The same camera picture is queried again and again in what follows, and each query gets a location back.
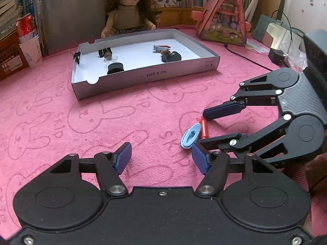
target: red soda can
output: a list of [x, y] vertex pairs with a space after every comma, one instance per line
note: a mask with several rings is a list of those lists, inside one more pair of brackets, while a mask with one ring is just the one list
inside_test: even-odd
[[34, 38], [37, 35], [34, 17], [30, 13], [16, 21], [16, 28], [19, 35], [19, 42], [21, 44], [29, 41], [31, 38]]

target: brown ball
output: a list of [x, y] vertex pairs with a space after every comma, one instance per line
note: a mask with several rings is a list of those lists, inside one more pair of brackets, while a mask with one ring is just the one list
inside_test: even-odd
[[170, 50], [166, 49], [166, 50], [162, 50], [161, 55], [168, 55], [170, 53]]
[[104, 54], [104, 57], [105, 58], [107, 58], [107, 57], [111, 57], [112, 56], [112, 53], [110, 53], [110, 52], [106, 52], [105, 54]]

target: white wall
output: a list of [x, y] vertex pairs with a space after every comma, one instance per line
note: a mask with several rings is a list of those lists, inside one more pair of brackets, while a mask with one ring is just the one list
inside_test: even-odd
[[327, 30], [327, 0], [285, 0], [284, 13], [292, 27], [309, 32], [317, 29]]

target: blue gripper pad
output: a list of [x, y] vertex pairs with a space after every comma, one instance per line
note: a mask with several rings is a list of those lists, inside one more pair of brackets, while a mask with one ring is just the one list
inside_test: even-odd
[[205, 109], [203, 111], [203, 117], [206, 120], [213, 120], [222, 118], [225, 116], [233, 115], [240, 113], [243, 109], [246, 108], [245, 102], [242, 101], [226, 101], [221, 105]]
[[210, 165], [208, 164], [206, 154], [203, 153], [196, 144], [192, 146], [192, 158], [200, 172], [205, 175], [209, 171]]
[[114, 153], [117, 155], [116, 164], [113, 166], [118, 175], [122, 174], [130, 158], [132, 157], [132, 145], [129, 142], [124, 143]]

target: orange plastic basket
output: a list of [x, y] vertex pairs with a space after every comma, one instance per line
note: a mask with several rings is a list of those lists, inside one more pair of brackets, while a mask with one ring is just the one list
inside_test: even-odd
[[28, 67], [15, 31], [0, 41], [0, 81]]

